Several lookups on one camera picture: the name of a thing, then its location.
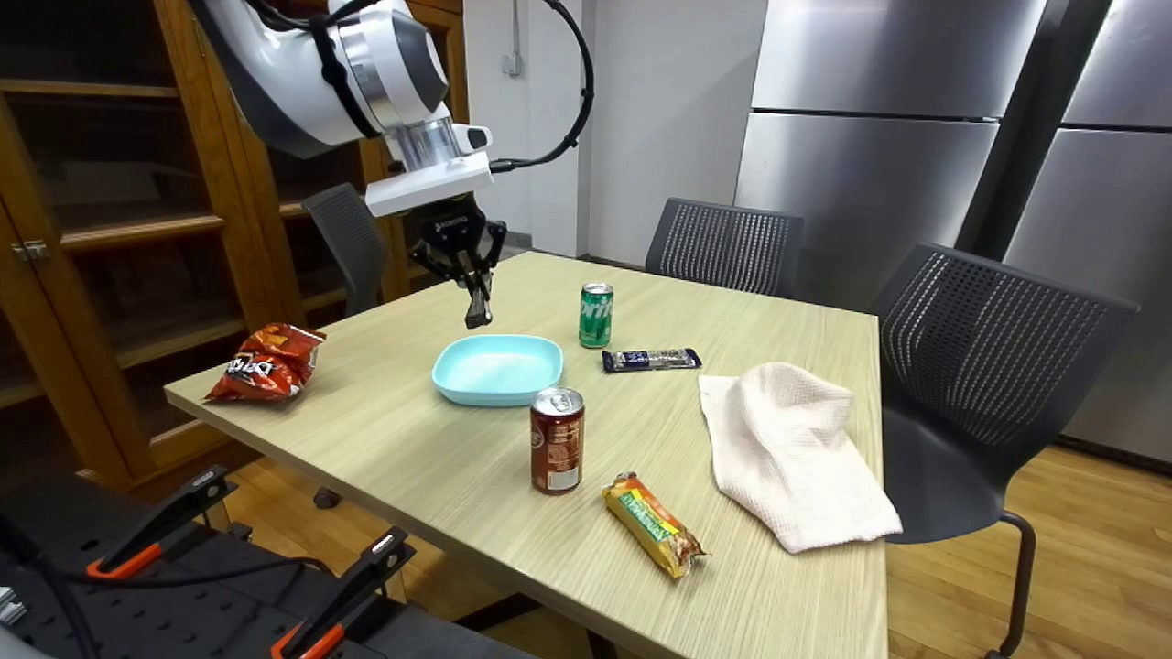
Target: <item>white towel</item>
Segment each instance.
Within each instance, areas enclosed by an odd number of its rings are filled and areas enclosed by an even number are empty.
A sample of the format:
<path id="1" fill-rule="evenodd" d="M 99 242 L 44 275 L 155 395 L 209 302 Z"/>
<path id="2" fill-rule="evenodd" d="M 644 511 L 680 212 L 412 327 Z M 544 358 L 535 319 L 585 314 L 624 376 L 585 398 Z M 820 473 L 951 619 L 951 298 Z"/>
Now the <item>white towel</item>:
<path id="1" fill-rule="evenodd" d="M 877 542 L 900 517 L 846 437 L 849 392 L 789 363 L 699 376 L 717 492 L 789 552 Z"/>

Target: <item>chair backrest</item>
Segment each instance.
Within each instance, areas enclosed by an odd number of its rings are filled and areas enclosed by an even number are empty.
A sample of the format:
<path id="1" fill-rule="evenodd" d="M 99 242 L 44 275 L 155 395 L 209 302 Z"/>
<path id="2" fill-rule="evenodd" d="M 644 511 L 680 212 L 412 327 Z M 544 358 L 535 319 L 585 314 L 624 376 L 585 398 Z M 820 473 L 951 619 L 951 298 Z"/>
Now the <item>chair backrest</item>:
<path id="1" fill-rule="evenodd" d="M 804 220 L 667 198 L 644 268 L 773 298 L 794 293 Z"/>
<path id="2" fill-rule="evenodd" d="M 341 280 L 346 280 L 346 313 L 356 314 L 362 309 L 375 309 L 381 302 L 381 270 L 386 253 L 381 238 L 375 231 L 375 218 L 356 186 L 341 183 L 331 191 L 318 191 L 306 201 L 308 218 L 326 238 L 326 249 L 334 253 Z"/>
<path id="3" fill-rule="evenodd" d="M 884 376 L 1012 476 L 1061 437 L 1136 303 L 920 246 L 879 303 Z"/>

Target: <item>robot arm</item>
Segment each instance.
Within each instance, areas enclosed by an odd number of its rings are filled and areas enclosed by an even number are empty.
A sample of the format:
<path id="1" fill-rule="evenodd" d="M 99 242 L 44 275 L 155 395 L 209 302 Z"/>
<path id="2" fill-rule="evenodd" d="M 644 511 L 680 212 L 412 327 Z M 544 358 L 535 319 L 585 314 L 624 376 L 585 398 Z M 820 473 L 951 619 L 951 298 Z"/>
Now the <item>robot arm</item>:
<path id="1" fill-rule="evenodd" d="M 375 218 L 491 183 L 491 131 L 446 116 L 437 46 L 404 0 L 331 0 L 318 20 L 291 20 L 267 0 L 194 0 L 194 14 L 267 148 L 315 158 L 370 135 L 387 144 L 404 171 L 365 186 Z M 424 268 L 468 288 L 468 327 L 491 321 L 503 242 L 507 229 L 472 207 L 437 220 L 413 249 Z"/>

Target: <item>office chair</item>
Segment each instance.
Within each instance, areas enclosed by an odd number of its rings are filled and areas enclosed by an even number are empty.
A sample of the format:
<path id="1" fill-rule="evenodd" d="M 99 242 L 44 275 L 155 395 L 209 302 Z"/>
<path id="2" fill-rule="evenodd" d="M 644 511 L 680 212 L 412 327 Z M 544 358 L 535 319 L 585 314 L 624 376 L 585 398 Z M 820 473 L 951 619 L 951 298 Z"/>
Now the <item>office chair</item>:
<path id="1" fill-rule="evenodd" d="M 323 231 L 326 249 L 341 268 L 346 313 L 361 314 L 375 309 L 381 302 L 386 249 L 361 191 L 341 183 L 306 198 L 301 207 Z M 326 486 L 315 492 L 318 511 L 334 511 L 339 501 L 341 501 L 339 492 L 326 492 Z"/>
<path id="2" fill-rule="evenodd" d="M 884 288 L 884 463 L 904 535 L 937 542 L 1012 524 L 1005 659 L 1025 630 L 1037 531 L 1005 511 L 1012 476 L 1061 437 L 1136 309 L 995 259 L 920 246 Z"/>
<path id="3" fill-rule="evenodd" d="M 794 218 L 667 198 L 644 270 L 791 298 L 798 242 Z"/>

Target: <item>refrigerator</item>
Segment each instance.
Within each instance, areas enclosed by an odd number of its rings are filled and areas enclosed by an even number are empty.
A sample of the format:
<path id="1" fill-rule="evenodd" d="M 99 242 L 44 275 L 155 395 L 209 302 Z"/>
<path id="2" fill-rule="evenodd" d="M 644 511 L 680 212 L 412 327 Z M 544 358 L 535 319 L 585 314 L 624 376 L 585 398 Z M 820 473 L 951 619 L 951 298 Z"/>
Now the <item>refrigerator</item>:
<path id="1" fill-rule="evenodd" d="M 1172 467 L 1172 5 L 1114 0 L 1005 259 L 1136 302 L 1066 437 Z"/>
<path id="2" fill-rule="evenodd" d="M 988 186 L 1047 0 L 769 0 L 738 207 L 807 220 L 807 302 L 867 309 Z"/>

